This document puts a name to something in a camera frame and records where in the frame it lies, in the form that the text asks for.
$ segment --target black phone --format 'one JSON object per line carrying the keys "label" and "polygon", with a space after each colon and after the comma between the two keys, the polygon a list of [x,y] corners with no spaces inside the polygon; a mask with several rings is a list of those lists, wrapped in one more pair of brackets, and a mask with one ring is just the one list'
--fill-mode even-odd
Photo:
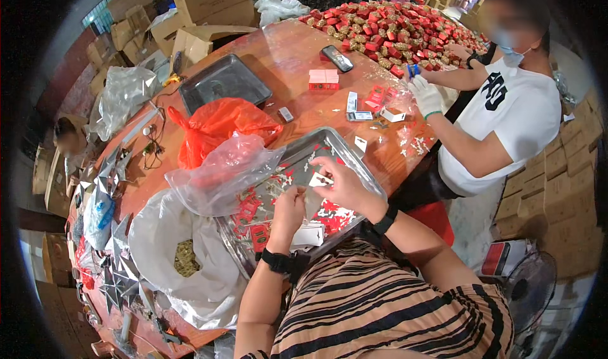
{"label": "black phone", "polygon": [[342,73],[346,73],[353,68],[353,63],[350,62],[350,59],[346,58],[342,53],[340,53],[334,45],[326,46],[325,48],[321,49],[321,52],[327,58],[329,58],[330,61],[333,62]]}

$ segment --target striped shirt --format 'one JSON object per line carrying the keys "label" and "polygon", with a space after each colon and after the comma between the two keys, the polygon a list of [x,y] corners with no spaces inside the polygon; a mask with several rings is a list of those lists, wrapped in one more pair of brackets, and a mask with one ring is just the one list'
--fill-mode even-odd
{"label": "striped shirt", "polygon": [[373,349],[506,358],[513,336],[497,286],[441,292],[355,238],[300,278],[270,356],[243,358],[357,358]]}

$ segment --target metal tray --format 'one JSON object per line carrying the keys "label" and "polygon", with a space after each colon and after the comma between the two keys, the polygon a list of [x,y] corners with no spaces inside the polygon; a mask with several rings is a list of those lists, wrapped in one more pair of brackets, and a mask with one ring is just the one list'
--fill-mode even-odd
{"label": "metal tray", "polygon": [[219,98],[243,98],[259,105],[272,96],[236,54],[228,54],[184,81],[179,87],[188,113]]}
{"label": "metal tray", "polygon": [[[384,189],[376,181],[371,172],[369,172],[368,168],[356,156],[354,151],[348,147],[338,132],[330,127],[316,129],[295,142],[288,144],[283,158],[277,167],[277,173],[290,173],[293,171],[292,185],[307,185],[313,176],[313,168],[308,165],[313,152],[315,157],[333,156],[341,158],[348,167],[359,175],[363,185],[369,191],[375,192],[384,197],[384,199],[387,198]],[[270,201],[274,197],[267,191],[272,184],[276,186],[278,182],[273,177],[276,176],[270,176],[254,186],[254,191],[262,202],[261,207],[256,209],[254,219],[257,218],[263,221],[266,218],[272,219],[274,215],[274,207],[271,206]],[[353,227],[357,226],[363,219],[362,215],[354,214],[345,226],[326,237],[320,247],[315,247],[308,251],[307,255],[311,257],[311,262],[328,253],[337,244],[349,237],[353,232]],[[235,232],[235,229],[239,229],[239,222],[235,221],[234,216],[217,217],[215,221],[226,249],[228,249],[228,252],[234,258],[243,276],[246,279],[250,279],[256,267],[255,254],[250,237],[241,237],[239,239],[239,234]]]}

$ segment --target black logo on shirt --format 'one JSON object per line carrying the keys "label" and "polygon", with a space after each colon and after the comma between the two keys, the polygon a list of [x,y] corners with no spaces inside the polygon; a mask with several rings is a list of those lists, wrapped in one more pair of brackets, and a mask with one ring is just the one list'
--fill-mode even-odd
{"label": "black logo on shirt", "polygon": [[498,105],[505,100],[508,91],[505,80],[500,73],[492,73],[488,76],[488,79],[484,82],[482,94],[486,90],[486,110],[495,111]]}

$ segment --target black wristwatch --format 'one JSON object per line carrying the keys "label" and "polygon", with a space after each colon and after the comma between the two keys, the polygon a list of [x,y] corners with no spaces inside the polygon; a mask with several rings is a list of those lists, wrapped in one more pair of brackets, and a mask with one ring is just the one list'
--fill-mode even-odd
{"label": "black wristwatch", "polygon": [[294,269],[295,257],[286,256],[282,253],[271,253],[267,249],[262,251],[262,260],[265,261],[273,272],[285,274]]}
{"label": "black wristwatch", "polygon": [[473,51],[473,54],[471,54],[471,55],[470,55],[470,56],[469,56],[469,57],[466,59],[466,66],[467,66],[469,69],[472,69],[472,68],[473,68],[473,66],[471,66],[471,60],[472,60],[472,59],[477,59],[478,57],[479,57],[479,54],[477,54],[477,52],[476,52],[476,51]]}
{"label": "black wristwatch", "polygon": [[386,231],[393,225],[395,222],[395,218],[397,218],[397,214],[399,213],[399,209],[389,204],[389,209],[384,214],[384,217],[380,220],[380,222],[374,225],[374,230],[380,236],[384,235]]}

